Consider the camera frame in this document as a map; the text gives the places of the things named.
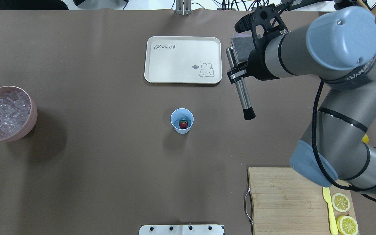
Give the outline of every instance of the white tray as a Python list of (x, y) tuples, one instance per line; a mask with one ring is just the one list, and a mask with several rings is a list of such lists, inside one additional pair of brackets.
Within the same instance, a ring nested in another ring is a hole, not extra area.
[(221, 76), (221, 44), (217, 38), (153, 36), (148, 40), (148, 82), (215, 84)]

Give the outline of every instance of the black rubber tip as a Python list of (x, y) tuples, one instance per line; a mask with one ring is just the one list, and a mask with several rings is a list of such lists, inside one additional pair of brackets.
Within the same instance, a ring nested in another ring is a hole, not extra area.
[(256, 117), (255, 112), (253, 111), (252, 107), (250, 107), (248, 109), (244, 109), (243, 115), (244, 115), (245, 120), (252, 120)]

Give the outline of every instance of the yellow object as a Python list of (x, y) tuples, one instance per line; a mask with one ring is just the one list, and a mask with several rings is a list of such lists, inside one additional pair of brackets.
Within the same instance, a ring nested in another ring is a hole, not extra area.
[(369, 143), (369, 138), (368, 136), (365, 134), (364, 137), (362, 138), (362, 142), (368, 144)]
[(346, 212), (351, 207), (349, 198), (341, 193), (336, 193), (332, 196), (332, 204), (333, 208), (335, 208), (339, 212)]
[(333, 206), (332, 206), (332, 200), (330, 199), (329, 188), (323, 187), (323, 199), (327, 202), (327, 207), (329, 210), (330, 233), (333, 235), (337, 235), (339, 232), (337, 231), (335, 214), (333, 214)]
[(356, 220), (347, 215), (342, 215), (337, 218), (337, 227), (339, 228), (339, 232), (343, 235), (356, 235), (359, 230)]

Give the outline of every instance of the pink bowl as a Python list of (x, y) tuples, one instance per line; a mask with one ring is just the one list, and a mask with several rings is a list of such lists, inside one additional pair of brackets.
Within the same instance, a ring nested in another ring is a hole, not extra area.
[(30, 99), (30, 102), (31, 102), (30, 115), (28, 116), (27, 121), (25, 122), (24, 126), (20, 130), (18, 130), (15, 134), (13, 134), (12, 136), (10, 136), (8, 138), (5, 138), (5, 139), (0, 138), (0, 142), (11, 142), (11, 141), (18, 140), (18, 139), (24, 137), (25, 135), (27, 135), (33, 129), (33, 127), (34, 127), (34, 125), (36, 124), (36, 121), (37, 121), (36, 104), (31, 99), (31, 97), (28, 95), (28, 93), (25, 92), (25, 90), (23, 90), (19, 87), (16, 87), (16, 86), (2, 86), (2, 87), (0, 87), (0, 96), (4, 96), (4, 93), (10, 93), (12, 91), (24, 92), (25, 94), (27, 94), (27, 97)]

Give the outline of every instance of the yellow knife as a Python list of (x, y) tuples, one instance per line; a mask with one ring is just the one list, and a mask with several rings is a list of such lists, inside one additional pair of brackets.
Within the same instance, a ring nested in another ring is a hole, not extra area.
[(339, 231), (337, 230), (335, 214), (333, 214), (332, 199), (330, 198), (330, 189), (323, 187), (323, 198), (327, 202), (327, 207), (329, 209), (329, 225), (330, 233), (337, 235)]

